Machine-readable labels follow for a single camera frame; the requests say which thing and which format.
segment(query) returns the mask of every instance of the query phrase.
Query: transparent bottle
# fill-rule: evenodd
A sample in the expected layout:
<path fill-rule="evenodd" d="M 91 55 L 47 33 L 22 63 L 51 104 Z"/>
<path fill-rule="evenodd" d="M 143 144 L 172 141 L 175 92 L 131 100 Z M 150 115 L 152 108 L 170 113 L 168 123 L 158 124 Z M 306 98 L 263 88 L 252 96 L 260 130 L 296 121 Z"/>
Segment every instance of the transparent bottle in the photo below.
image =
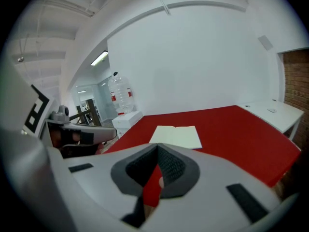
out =
<path fill-rule="evenodd" d="M 134 101 L 128 79 L 115 72 L 108 81 L 108 88 L 118 115 L 130 113 L 133 110 Z"/>

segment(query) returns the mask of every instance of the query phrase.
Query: table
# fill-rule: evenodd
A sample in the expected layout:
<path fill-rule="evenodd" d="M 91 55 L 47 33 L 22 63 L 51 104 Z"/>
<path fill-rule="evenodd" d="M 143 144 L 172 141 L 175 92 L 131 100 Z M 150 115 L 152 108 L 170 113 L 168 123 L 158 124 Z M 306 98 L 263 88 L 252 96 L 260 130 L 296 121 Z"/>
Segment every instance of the table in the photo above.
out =
<path fill-rule="evenodd" d="M 158 125 L 194 125 L 202 143 L 197 151 L 227 159 L 269 187 L 281 179 L 300 154 L 273 126 L 238 106 L 144 116 L 106 153 L 148 143 Z M 157 206 L 160 176 L 157 166 L 144 187 L 145 204 Z"/>
<path fill-rule="evenodd" d="M 258 116 L 281 133 L 285 133 L 294 125 L 290 135 L 290 140 L 294 138 L 300 119 L 304 114 L 303 111 L 295 107 L 274 100 L 245 103 L 240 104 L 239 107 Z M 268 109 L 276 109 L 276 112 L 273 113 Z"/>

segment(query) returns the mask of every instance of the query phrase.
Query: red table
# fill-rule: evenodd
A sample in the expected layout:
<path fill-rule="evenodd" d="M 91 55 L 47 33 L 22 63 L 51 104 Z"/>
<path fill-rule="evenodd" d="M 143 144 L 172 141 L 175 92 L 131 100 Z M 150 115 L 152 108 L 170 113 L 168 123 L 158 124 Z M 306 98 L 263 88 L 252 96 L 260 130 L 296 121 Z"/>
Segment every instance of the red table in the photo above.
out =
<path fill-rule="evenodd" d="M 227 159 L 269 187 L 281 179 L 300 154 L 278 130 L 238 106 L 144 116 L 106 153 L 149 143 L 158 125 L 194 125 L 203 146 L 197 151 Z M 157 206 L 160 176 L 157 166 L 144 187 L 145 204 Z"/>

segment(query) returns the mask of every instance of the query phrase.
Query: book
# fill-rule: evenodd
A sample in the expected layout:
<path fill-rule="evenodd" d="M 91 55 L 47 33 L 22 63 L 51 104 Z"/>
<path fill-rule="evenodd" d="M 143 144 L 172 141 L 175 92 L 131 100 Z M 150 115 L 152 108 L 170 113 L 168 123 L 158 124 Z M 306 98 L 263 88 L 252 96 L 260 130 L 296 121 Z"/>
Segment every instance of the book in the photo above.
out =
<path fill-rule="evenodd" d="M 164 143 L 190 149 L 202 148 L 195 126 L 157 126 L 149 143 Z"/>

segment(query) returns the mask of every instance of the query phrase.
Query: fluorescent light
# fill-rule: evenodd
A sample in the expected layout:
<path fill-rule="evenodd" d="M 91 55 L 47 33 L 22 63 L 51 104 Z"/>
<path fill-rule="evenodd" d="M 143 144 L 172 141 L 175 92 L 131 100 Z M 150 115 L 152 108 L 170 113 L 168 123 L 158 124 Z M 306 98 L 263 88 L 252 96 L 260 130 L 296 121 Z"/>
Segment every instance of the fluorescent light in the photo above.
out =
<path fill-rule="evenodd" d="M 107 51 L 104 51 L 96 60 L 94 60 L 92 62 L 92 66 L 95 66 L 97 63 L 99 63 L 100 61 L 102 61 L 103 59 L 106 58 L 106 56 L 108 55 L 108 52 Z"/>

